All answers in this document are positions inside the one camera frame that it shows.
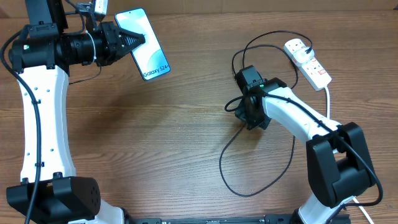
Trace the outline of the blue Galaxy smartphone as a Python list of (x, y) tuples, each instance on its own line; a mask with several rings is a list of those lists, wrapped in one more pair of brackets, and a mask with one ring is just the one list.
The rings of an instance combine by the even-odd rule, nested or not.
[(171, 71), (164, 51), (143, 8), (119, 12), (115, 15), (115, 20), (120, 28), (144, 36), (145, 42), (135, 48), (131, 55), (145, 81)]

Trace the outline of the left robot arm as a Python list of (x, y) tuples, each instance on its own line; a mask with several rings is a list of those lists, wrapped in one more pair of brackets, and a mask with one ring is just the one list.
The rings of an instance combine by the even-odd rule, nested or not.
[(29, 23), (1, 48), (17, 79), (24, 109), (25, 152), (19, 185), (8, 204), (35, 223), (133, 223), (101, 198), (97, 181), (79, 177), (68, 143), (66, 97), (70, 66), (113, 64), (145, 42), (142, 34), (106, 22), (106, 1), (74, 5), (82, 27), (69, 32), (61, 1), (26, 1)]

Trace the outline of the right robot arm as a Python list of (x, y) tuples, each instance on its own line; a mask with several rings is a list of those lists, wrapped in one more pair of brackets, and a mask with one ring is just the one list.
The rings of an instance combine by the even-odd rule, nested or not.
[(339, 212), (379, 185), (362, 129), (322, 116), (282, 80), (263, 79), (252, 65), (234, 79), (242, 95), (233, 111), (248, 129), (266, 129), (276, 120), (306, 147), (310, 198), (292, 215), (266, 216), (266, 223), (349, 223)]

